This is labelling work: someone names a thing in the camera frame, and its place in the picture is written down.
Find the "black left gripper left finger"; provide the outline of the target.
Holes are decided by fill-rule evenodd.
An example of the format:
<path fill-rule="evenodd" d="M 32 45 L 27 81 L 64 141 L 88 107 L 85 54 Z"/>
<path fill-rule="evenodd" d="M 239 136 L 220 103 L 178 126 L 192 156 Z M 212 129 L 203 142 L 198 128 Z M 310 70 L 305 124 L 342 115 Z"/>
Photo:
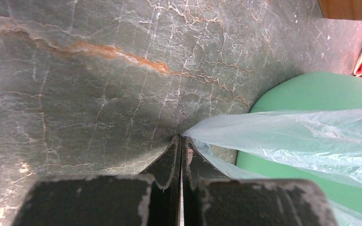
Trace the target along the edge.
<path fill-rule="evenodd" d="M 181 135 L 136 175 L 44 178 L 30 189 L 15 226 L 177 226 Z"/>

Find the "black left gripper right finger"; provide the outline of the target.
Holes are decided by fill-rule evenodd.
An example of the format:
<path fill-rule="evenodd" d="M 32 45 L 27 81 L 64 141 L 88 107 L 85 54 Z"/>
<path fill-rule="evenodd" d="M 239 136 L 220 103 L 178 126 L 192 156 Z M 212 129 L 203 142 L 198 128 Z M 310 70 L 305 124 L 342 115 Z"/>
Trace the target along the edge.
<path fill-rule="evenodd" d="M 181 141 L 187 226 L 335 226 L 324 192 L 306 179 L 232 179 Z"/>

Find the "translucent blue trash bag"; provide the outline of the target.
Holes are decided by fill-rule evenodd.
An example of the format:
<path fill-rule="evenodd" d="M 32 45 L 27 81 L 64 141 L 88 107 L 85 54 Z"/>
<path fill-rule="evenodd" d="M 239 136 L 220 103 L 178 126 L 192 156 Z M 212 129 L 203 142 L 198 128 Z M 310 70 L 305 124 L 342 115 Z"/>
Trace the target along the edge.
<path fill-rule="evenodd" d="M 362 109 L 218 115 L 184 136 L 232 179 L 312 180 L 341 226 L 362 226 Z"/>

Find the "green plastic trash bin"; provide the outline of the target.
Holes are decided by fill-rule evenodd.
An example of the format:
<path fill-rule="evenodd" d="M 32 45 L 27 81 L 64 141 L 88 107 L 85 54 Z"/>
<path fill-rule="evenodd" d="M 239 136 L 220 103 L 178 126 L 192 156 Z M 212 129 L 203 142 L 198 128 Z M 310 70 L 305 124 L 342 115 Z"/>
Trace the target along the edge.
<path fill-rule="evenodd" d="M 251 112 L 274 110 L 347 110 L 362 108 L 362 78 L 327 72 L 292 78 L 262 95 Z M 314 181 L 327 197 L 362 214 L 362 189 L 326 180 L 299 169 L 239 152 L 236 165 L 272 178 Z"/>

